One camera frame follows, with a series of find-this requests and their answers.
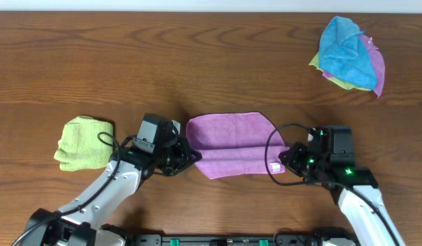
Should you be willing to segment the purple microfiber cloth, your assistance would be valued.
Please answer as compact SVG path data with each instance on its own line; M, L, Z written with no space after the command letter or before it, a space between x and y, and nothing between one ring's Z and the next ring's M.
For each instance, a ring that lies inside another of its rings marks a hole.
M186 126L190 146L201 153L196 167L209 179L285 172L278 155L288 149L275 126L259 112L207 114Z

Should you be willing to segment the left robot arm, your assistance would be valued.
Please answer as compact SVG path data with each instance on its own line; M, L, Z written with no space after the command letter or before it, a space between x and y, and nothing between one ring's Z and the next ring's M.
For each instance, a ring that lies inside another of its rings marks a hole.
M132 236L106 221L153 174L175 176L201 160L181 125L151 116L136 135L116 149L103 173L79 196L55 212L38 209L14 245L132 245Z

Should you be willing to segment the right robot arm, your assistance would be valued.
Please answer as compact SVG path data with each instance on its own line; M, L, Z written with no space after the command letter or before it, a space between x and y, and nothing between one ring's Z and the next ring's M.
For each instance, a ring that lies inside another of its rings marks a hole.
M356 164L351 143L301 142L279 154L282 164L308 185L328 190L361 245L404 245L386 211L379 184Z

